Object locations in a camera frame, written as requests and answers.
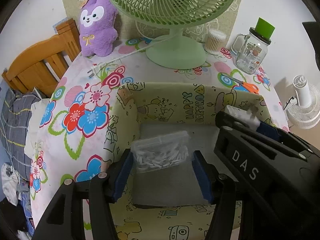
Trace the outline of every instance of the blue foam pad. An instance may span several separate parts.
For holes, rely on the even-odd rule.
[[[280,135],[278,134],[277,129],[264,122],[260,123],[260,126],[257,128],[257,132],[277,142],[280,140]]]
[[[124,187],[127,184],[127,180],[131,171],[133,165],[133,155],[132,152],[130,152],[125,159],[121,171],[119,172],[118,177],[115,181],[115,190],[113,193],[113,199],[114,201],[117,201],[123,193]]]
[[[192,161],[192,168],[195,172],[195,175],[198,180],[198,184],[200,186],[202,196],[204,199],[208,200],[209,203],[213,202],[213,196],[212,196],[212,185],[211,181],[209,180],[203,166],[201,165],[199,158],[195,153],[193,153],[194,159]]]

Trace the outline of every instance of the white electric cable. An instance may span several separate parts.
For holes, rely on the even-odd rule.
[[[140,35],[142,35],[143,37],[145,37],[145,38],[147,38],[147,39],[149,39],[149,40],[155,40],[154,38],[149,38],[149,37],[145,36],[145,35],[140,31],[140,29],[139,29],[139,27],[138,27],[138,22],[137,22],[137,21],[136,21],[136,28],[137,28],[138,33],[140,33]]]
[[[110,63],[112,63],[112,62],[115,62],[115,61],[117,61],[117,60],[123,59],[123,58],[125,58],[125,57],[130,56],[130,55],[133,55],[133,54],[135,54],[135,53],[137,53],[137,52],[139,52],[139,51],[148,49],[148,48],[150,48],[150,47],[152,47],[152,46],[154,46],[154,45],[156,45],[156,44],[158,44],[158,43],[161,43],[161,42],[163,42],[163,41],[167,41],[167,40],[169,40],[169,39],[172,39],[172,38],[175,37],[176,35],[178,35],[178,33],[176,33],[175,35],[172,35],[172,36],[170,36],[169,38],[166,38],[166,39],[164,39],[164,40],[160,40],[160,41],[154,42],[154,43],[152,43],[152,44],[149,44],[148,46],[146,46],[146,47],[144,47],[144,48],[141,48],[141,49],[138,49],[138,50],[136,50],[136,51],[133,51],[133,52],[131,52],[131,53],[129,53],[129,54],[123,55],[123,56],[118,57],[118,58],[114,58],[114,59],[106,62],[106,63],[103,64],[103,65],[106,66],[106,65],[108,65],[108,64],[110,64]],[[101,71],[103,68],[104,68],[104,67],[100,67],[99,65],[97,65],[97,66],[91,66],[91,67],[90,67],[91,70],[89,70],[88,73],[90,73],[90,72],[92,72],[92,73],[89,75],[89,77],[92,78],[92,77],[96,76],[97,73],[99,73],[99,71]]]

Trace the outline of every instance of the glass jar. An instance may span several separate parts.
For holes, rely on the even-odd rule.
[[[237,51],[234,44],[240,37],[244,38],[244,42]],[[254,74],[266,56],[270,43],[270,39],[264,38],[252,27],[249,29],[248,35],[238,34],[231,46],[231,50],[236,54],[235,64],[237,68],[248,74]]]

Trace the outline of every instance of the plush toy face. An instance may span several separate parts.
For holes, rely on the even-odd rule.
[[[90,15],[88,15],[88,10],[83,10],[80,16],[80,22],[84,27],[89,27],[93,22],[100,20],[103,17],[103,14],[104,8],[102,6],[94,8]]]

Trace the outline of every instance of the scissors handle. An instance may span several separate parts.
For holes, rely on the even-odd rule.
[[[259,94],[259,88],[254,85],[254,84],[250,84],[250,83],[247,83],[247,82],[242,82],[241,84],[245,89],[247,89],[250,93],[254,93],[254,94]]]

